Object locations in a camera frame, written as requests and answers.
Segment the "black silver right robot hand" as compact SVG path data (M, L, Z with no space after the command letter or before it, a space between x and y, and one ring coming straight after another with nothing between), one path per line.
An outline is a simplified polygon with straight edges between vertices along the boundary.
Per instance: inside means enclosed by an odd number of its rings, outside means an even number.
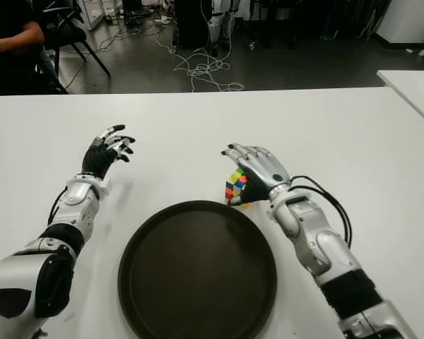
M271 200L273 190L289 189L290 175L277 157L265 148L230 143L221 155L230 158L247 178L245 189L228 201L229 206Z

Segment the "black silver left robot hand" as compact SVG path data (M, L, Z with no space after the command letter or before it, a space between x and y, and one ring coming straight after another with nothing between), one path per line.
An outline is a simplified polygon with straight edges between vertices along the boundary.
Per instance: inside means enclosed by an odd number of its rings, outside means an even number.
M125 128L124 124L113 125L93 139L83 156L81 174L104 179L116 161L129 162L128 155L134 153L130 145L136 139L119 134Z

